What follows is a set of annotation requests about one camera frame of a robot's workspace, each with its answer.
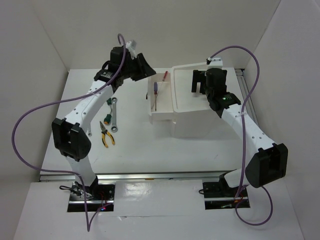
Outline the purple handle screwdriver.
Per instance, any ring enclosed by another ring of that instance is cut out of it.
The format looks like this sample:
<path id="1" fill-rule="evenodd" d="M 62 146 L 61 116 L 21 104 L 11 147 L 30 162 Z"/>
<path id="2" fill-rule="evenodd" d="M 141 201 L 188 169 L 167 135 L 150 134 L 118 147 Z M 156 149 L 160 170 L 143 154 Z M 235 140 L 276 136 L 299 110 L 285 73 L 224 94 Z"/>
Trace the purple handle screwdriver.
<path id="1" fill-rule="evenodd" d="M 156 112 L 157 111 L 157 97 L 158 97 L 158 83 L 156 81 L 153 84 L 153 92 L 154 92 L 153 109 Z"/>

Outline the red handle screwdriver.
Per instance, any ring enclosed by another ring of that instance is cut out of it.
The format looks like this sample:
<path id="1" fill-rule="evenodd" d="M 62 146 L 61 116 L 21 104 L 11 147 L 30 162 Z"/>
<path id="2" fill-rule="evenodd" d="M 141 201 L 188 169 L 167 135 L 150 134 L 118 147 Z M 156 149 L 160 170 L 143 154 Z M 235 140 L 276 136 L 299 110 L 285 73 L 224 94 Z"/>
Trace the red handle screwdriver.
<path id="1" fill-rule="evenodd" d="M 163 78 L 162 78 L 162 80 L 161 80 L 161 83 L 160 83 L 161 85 L 165 82 L 168 74 L 169 74 L 169 72 L 168 72 L 168 71 L 165 71 L 165 73 L 164 73 L 164 75 L 163 75 Z"/>

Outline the white drawer cabinet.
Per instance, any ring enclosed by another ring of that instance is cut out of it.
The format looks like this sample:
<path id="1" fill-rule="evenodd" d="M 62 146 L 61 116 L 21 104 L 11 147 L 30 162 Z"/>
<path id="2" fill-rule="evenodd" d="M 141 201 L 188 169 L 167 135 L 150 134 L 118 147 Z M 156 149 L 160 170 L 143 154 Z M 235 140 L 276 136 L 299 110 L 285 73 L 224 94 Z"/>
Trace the white drawer cabinet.
<path id="1" fill-rule="evenodd" d="M 207 97 L 192 92 L 193 71 L 205 71 L 205 62 L 174 66 L 170 70 L 174 138 L 203 138 L 220 130 L 230 132 L 229 125 L 210 108 Z"/>

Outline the short green screwdriver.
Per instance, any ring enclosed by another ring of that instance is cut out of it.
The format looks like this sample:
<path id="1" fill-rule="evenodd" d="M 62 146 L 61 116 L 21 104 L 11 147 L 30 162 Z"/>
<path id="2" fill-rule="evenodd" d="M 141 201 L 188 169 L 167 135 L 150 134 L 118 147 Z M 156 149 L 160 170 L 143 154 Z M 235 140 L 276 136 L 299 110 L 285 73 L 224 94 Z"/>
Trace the short green screwdriver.
<path id="1" fill-rule="evenodd" d="M 112 106 L 112 99 L 109 98 L 109 99 L 106 101 L 106 103 L 107 103 L 107 105 L 108 105 L 109 107 L 111 107 L 111 106 Z"/>

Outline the green orange stubby screwdriver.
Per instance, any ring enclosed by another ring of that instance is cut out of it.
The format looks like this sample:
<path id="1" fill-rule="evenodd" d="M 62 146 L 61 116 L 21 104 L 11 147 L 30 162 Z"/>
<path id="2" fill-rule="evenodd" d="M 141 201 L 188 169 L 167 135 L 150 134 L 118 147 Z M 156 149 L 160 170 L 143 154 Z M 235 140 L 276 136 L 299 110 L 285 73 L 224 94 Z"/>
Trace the green orange stubby screwdriver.
<path id="1" fill-rule="evenodd" d="M 103 120 L 103 123 L 105 125 L 109 125 L 111 123 L 111 120 L 112 120 L 112 114 L 109 113 L 105 116 L 104 120 Z"/>

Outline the large ratchet wrench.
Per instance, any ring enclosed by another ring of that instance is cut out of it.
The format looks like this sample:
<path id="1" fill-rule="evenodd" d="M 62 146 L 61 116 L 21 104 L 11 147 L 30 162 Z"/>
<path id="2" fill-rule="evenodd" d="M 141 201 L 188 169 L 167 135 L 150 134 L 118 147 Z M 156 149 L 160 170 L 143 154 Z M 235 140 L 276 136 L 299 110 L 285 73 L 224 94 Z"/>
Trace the large ratchet wrench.
<path id="1" fill-rule="evenodd" d="M 118 99 L 116 97 L 113 97 L 111 99 L 112 102 L 112 124 L 111 124 L 111 131 L 113 133 L 118 131 L 118 126 L 117 126 L 117 101 Z"/>

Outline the small silver wrench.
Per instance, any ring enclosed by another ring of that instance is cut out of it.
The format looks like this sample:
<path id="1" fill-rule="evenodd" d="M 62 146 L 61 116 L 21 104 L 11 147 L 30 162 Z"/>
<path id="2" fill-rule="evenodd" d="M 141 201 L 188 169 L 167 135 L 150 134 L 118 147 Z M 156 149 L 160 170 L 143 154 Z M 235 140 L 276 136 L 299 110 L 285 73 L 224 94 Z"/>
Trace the small silver wrench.
<path id="1" fill-rule="evenodd" d="M 92 136 L 92 130 L 91 130 L 91 126 L 88 127 L 88 136 L 91 137 Z"/>

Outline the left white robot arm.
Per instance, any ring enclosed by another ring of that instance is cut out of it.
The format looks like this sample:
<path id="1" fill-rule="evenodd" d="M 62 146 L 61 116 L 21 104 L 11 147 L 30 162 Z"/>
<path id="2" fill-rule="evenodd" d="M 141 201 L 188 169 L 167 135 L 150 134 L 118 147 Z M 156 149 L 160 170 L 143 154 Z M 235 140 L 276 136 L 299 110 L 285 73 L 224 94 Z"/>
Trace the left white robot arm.
<path id="1" fill-rule="evenodd" d="M 89 152 L 92 144 L 87 136 L 91 121 L 103 104 L 111 98 L 125 79 L 139 81 L 155 75 L 142 53 L 136 54 L 133 42 L 114 47 L 110 59 L 97 72 L 83 98 L 64 118 L 55 118 L 51 124 L 54 146 L 76 173 L 75 184 L 88 200 L 99 195 L 98 177 L 93 172 Z"/>

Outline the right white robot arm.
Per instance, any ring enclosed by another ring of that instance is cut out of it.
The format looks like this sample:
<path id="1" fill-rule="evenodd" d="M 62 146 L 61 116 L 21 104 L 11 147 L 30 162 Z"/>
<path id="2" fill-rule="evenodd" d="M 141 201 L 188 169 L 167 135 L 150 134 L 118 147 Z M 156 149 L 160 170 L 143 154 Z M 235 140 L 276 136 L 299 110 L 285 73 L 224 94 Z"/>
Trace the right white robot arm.
<path id="1" fill-rule="evenodd" d="M 223 173 L 214 187 L 222 196 L 239 196 L 243 186 L 260 188 L 283 178 L 287 171 L 288 148 L 275 143 L 244 110 L 238 97 L 227 90 L 227 71 L 220 68 L 194 70 L 191 91 L 206 96 L 210 108 L 242 140 L 241 168 Z"/>

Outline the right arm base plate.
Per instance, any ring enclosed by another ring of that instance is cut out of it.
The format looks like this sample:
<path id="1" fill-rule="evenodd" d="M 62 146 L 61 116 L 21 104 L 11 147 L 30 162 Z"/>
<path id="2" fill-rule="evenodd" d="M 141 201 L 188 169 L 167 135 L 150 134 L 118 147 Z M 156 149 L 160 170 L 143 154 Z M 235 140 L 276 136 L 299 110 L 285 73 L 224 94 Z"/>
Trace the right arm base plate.
<path id="1" fill-rule="evenodd" d="M 243 190 L 238 197 L 238 188 L 230 188 L 219 181 L 205 181 L 198 193 L 204 197 L 206 210 L 226 210 L 239 208 L 250 208 L 247 190 Z"/>

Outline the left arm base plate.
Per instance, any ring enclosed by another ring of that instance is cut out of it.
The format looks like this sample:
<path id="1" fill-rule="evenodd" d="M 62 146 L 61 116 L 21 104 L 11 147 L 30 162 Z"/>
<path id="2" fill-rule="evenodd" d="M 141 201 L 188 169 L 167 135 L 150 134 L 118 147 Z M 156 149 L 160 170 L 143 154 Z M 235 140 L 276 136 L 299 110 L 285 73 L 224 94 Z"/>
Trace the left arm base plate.
<path id="1" fill-rule="evenodd" d="M 84 192 L 75 183 L 71 186 L 60 185 L 62 191 L 69 191 L 67 212 L 79 213 L 85 211 Z M 115 184 L 99 184 L 96 193 L 86 193 L 87 211 L 95 212 L 103 207 L 101 212 L 114 211 Z"/>

